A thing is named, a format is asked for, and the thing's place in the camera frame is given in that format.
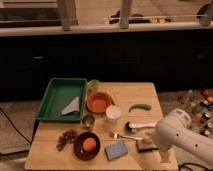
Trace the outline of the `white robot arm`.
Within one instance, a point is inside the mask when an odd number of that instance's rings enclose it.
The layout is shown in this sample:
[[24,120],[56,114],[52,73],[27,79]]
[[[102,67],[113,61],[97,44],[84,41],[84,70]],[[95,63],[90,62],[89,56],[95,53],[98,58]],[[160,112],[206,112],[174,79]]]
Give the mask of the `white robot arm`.
[[156,123],[153,141],[162,151],[175,145],[213,166],[213,139],[191,131],[191,122],[188,113],[175,108]]

